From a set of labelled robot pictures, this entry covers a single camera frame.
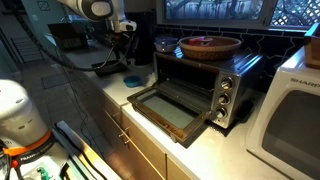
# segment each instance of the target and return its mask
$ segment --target oven control knob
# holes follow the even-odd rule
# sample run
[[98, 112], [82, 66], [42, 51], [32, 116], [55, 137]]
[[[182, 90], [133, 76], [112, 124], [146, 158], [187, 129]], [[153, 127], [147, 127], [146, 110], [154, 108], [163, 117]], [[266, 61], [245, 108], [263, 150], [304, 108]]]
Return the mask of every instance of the oven control knob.
[[221, 94], [218, 98], [218, 102], [221, 104], [221, 105], [227, 105], [230, 103], [230, 98], [228, 96], [228, 94]]
[[231, 77], [227, 77], [227, 78], [223, 78], [222, 81], [221, 81], [221, 87], [224, 89], [224, 90], [228, 90], [228, 89], [231, 89], [233, 86], [233, 80]]
[[222, 119], [222, 118], [226, 117], [227, 115], [228, 115], [227, 111], [224, 108], [218, 108], [216, 111], [216, 116], [219, 119]]

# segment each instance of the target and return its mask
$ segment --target sharp logo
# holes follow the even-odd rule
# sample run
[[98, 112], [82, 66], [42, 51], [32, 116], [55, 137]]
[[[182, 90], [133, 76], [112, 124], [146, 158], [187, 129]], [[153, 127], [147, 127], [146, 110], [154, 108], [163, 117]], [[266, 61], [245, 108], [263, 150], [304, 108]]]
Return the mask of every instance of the sharp logo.
[[304, 81], [304, 80], [300, 80], [300, 79], [296, 79], [296, 78], [291, 78], [291, 81], [295, 82], [295, 83], [304, 84], [306, 86], [320, 87], [320, 84], [313, 83], [313, 82], [310, 82], [310, 81]]

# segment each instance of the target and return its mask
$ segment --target backsplash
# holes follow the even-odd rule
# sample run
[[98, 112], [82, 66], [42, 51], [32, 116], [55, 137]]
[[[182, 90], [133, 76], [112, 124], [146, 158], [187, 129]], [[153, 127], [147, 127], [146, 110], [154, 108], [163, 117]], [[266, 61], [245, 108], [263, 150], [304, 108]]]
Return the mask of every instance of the backsplash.
[[258, 52], [265, 56], [264, 72], [256, 89], [267, 92], [277, 67], [303, 46], [304, 32], [157, 25], [156, 35], [170, 35], [177, 38], [203, 35], [227, 36], [241, 40], [243, 43], [240, 49]]

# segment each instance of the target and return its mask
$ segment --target oven door glass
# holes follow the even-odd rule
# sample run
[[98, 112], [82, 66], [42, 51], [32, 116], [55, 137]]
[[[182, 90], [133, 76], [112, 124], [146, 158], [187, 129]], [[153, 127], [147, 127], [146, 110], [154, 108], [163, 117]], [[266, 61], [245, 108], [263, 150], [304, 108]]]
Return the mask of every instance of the oven door glass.
[[146, 88], [128, 97], [133, 108], [164, 130], [175, 142], [190, 145], [190, 138], [201, 133], [200, 128], [211, 114], [174, 98], [156, 86]]
[[313, 179], [320, 179], [320, 97], [291, 91], [273, 114], [262, 147]]

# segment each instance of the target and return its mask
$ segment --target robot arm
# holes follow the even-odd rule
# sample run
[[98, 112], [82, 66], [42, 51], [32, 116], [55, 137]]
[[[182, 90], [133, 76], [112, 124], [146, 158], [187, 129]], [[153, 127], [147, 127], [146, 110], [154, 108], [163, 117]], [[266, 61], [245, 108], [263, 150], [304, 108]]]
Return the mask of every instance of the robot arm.
[[127, 20], [123, 0], [58, 0], [91, 21], [108, 19], [115, 33], [135, 31], [137, 24]]

